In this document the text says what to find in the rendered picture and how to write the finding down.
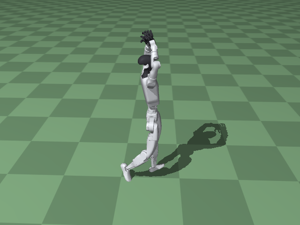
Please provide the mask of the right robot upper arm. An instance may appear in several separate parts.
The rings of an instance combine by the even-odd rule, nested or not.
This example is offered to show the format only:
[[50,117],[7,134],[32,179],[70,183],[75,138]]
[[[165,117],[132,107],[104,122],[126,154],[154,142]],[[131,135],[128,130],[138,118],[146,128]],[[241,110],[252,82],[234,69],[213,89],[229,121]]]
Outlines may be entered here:
[[153,68],[150,71],[149,78],[147,79],[147,88],[153,89],[156,86],[156,79],[158,75],[158,69],[161,67],[160,61],[153,61]]

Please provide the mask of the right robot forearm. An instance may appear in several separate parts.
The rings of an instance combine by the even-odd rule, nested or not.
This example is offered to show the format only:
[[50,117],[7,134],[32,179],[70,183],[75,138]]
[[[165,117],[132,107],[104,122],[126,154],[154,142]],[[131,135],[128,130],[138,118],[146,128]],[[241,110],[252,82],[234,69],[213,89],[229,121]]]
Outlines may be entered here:
[[149,41],[150,43],[150,50],[151,50],[151,68],[153,68],[153,61],[156,61],[159,59],[159,56],[158,56],[158,47],[155,43],[155,40],[151,40]]

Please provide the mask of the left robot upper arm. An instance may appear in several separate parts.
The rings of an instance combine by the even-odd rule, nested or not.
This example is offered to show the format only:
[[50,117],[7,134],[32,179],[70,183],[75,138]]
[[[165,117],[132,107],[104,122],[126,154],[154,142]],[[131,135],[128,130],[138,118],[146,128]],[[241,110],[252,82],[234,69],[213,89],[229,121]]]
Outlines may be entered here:
[[[151,55],[151,52],[150,52],[150,53],[146,53],[145,55]],[[148,64],[147,64],[147,65],[143,65],[142,74],[143,74],[143,72],[144,72],[144,69],[146,69],[146,68],[148,68],[148,67],[149,67]]]

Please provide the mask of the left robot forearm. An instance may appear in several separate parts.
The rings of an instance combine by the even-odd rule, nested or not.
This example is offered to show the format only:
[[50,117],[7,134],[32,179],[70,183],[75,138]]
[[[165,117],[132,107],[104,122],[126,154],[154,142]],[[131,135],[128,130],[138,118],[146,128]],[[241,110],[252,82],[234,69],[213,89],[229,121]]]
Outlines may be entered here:
[[150,46],[149,46],[149,44],[146,44],[145,49],[144,49],[144,55],[145,55],[146,53],[150,53],[150,52],[151,52]]

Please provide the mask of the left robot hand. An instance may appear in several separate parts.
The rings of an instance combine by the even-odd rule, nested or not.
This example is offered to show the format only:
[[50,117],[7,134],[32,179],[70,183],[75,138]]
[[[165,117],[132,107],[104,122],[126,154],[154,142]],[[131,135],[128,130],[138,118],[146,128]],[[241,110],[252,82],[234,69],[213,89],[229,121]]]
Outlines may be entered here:
[[[150,33],[149,33],[149,34],[146,34],[146,36],[147,36],[148,38],[150,38],[149,35],[152,36]],[[148,42],[147,42],[147,40],[146,40],[146,39],[147,39],[146,36],[144,36],[145,38],[142,37],[142,40],[140,41],[141,43],[142,43],[142,41],[144,41],[146,44],[148,44]]]

